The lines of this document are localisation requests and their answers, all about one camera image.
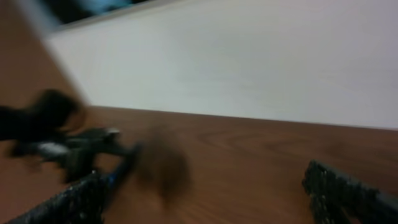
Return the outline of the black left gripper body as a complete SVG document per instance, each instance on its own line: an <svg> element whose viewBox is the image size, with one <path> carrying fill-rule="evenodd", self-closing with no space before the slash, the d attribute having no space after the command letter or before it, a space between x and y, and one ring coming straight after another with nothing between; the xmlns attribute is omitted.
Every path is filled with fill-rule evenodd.
<svg viewBox="0 0 398 224"><path fill-rule="evenodd" d="M118 136L119 130L115 128L91 128L47 141L18 142L12 148L12 157L35 155L44 162L55 162L65 171L63 181L74 182L95 170L97 154L121 157L124 148L117 142Z"/></svg>

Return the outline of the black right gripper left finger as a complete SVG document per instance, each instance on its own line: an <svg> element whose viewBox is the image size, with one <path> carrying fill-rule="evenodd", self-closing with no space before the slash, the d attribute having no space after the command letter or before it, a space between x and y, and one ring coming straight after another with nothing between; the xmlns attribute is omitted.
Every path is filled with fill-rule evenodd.
<svg viewBox="0 0 398 224"><path fill-rule="evenodd" d="M103 224L107 178L92 173L7 224Z"/></svg>

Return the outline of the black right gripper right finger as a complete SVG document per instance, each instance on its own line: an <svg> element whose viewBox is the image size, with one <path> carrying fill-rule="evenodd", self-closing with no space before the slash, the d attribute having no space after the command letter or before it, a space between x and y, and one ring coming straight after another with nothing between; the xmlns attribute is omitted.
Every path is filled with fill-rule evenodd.
<svg viewBox="0 0 398 224"><path fill-rule="evenodd" d="M302 185L315 223L397 224L397 198L320 161L311 160Z"/></svg>

